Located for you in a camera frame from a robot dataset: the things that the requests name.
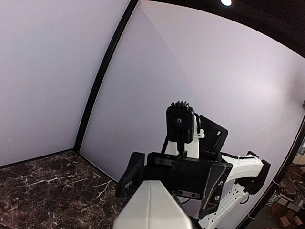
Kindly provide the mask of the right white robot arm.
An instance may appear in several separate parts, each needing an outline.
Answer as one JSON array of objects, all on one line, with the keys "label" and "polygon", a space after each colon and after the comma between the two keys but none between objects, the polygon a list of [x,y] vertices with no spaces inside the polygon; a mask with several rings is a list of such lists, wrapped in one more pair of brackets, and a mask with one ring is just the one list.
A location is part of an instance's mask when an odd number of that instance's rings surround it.
[{"label": "right white robot arm", "polygon": [[162,151],[134,152],[115,194],[127,197],[116,229],[214,229],[263,186],[270,164],[222,153],[228,132],[191,107],[166,111]]}]

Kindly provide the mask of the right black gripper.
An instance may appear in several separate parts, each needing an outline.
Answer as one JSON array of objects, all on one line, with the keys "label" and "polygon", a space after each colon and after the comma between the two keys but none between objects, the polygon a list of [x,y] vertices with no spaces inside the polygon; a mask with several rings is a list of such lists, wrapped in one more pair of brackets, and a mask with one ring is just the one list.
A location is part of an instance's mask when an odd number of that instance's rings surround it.
[{"label": "right black gripper", "polygon": [[152,152],[133,152],[127,168],[116,186],[115,195],[119,198],[131,197],[141,183],[159,180],[168,191],[192,199],[202,199],[198,219],[218,210],[222,190],[233,165],[211,160],[194,159]]}]

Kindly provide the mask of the black frame post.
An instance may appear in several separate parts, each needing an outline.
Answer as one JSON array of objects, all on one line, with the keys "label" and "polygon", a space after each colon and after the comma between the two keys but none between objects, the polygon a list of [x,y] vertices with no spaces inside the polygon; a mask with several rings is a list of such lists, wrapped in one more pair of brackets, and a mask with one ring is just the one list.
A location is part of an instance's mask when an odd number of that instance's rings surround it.
[{"label": "black frame post", "polygon": [[277,171],[274,178],[271,180],[271,183],[267,187],[266,191],[260,197],[259,201],[254,205],[254,207],[248,212],[246,217],[242,220],[242,222],[236,227],[236,229],[245,229],[252,220],[255,219],[256,215],[259,211],[266,205],[267,201],[271,198],[275,189],[279,186],[279,182],[285,176],[288,167],[292,164],[295,155],[298,152],[299,147],[301,146],[303,139],[305,137],[305,117],[303,117],[302,122],[300,124],[300,128],[297,132],[295,140],[292,143],[290,150],[288,151],[287,156],[285,157],[283,163],[281,164],[279,170]]},{"label": "black frame post", "polygon": [[102,82],[104,80],[104,77],[106,75],[106,72],[108,70],[109,64],[112,60],[112,57],[114,55],[114,52],[116,50],[116,47],[120,41],[120,38],[127,26],[127,23],[130,19],[130,17],[133,14],[133,11],[137,5],[137,0],[130,0],[114,33],[113,36],[109,42],[109,45],[106,49],[106,52],[104,54],[104,57],[102,59],[102,62],[100,64],[100,67],[97,71],[96,77],[94,79],[90,94],[88,96],[88,100],[86,102],[86,106],[81,118],[80,126],[76,135],[75,143],[73,150],[79,154],[81,150],[81,146],[85,137],[86,129],[88,127],[90,117],[92,114],[92,111],[94,109],[95,102],[98,97],[99,90],[101,88]]}]

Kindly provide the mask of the white remote control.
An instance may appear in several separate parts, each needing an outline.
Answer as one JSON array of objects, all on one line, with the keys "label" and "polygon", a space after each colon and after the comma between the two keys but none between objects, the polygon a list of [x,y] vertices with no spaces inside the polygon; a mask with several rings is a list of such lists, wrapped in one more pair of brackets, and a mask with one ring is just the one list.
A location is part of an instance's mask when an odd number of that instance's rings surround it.
[{"label": "white remote control", "polygon": [[191,229],[192,223],[160,181],[144,181],[122,209],[114,229]]}]

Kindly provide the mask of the left black frame post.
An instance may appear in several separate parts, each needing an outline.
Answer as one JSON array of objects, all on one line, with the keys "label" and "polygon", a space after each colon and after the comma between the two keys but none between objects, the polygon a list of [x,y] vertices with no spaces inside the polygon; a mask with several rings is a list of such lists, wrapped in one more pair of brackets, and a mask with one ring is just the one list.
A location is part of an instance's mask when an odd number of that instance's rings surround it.
[{"label": "left black frame post", "polygon": [[104,54],[104,57],[102,59],[102,62],[100,64],[100,67],[97,71],[96,77],[94,79],[90,94],[88,96],[88,100],[86,102],[86,106],[81,118],[80,126],[76,135],[75,143],[73,150],[79,154],[81,150],[81,146],[85,137],[86,129],[88,127],[90,117],[92,114],[92,111],[94,109],[95,102],[98,97],[99,90],[101,88],[102,82],[104,80],[104,77],[106,75],[106,72],[108,70],[109,64],[112,60],[112,57],[114,55],[114,52],[116,50],[116,47],[120,41],[120,38],[127,26],[127,23],[130,19],[130,17],[133,14],[133,11],[137,5],[137,0],[130,0],[114,33],[113,36],[109,42],[109,45],[106,49],[106,52]]}]

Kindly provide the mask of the right black frame post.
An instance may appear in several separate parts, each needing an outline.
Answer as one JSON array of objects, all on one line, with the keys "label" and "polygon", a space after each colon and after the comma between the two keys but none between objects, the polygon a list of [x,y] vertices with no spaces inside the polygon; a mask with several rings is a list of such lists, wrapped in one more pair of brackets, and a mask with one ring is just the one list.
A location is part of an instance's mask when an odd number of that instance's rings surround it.
[{"label": "right black frame post", "polygon": [[260,197],[259,201],[254,205],[254,207],[248,212],[246,217],[242,220],[242,222],[236,227],[236,229],[245,229],[252,220],[255,219],[256,215],[259,211],[266,205],[267,201],[271,198],[275,189],[279,186],[279,182],[285,176],[288,167],[292,164],[295,155],[298,152],[299,147],[301,146],[303,139],[305,137],[305,117],[303,117],[302,122],[300,124],[300,128],[297,132],[295,140],[292,143],[290,150],[288,151],[287,156],[285,157],[283,163],[281,164],[279,170],[277,171],[274,178],[271,180],[271,183],[267,187],[266,191]]}]

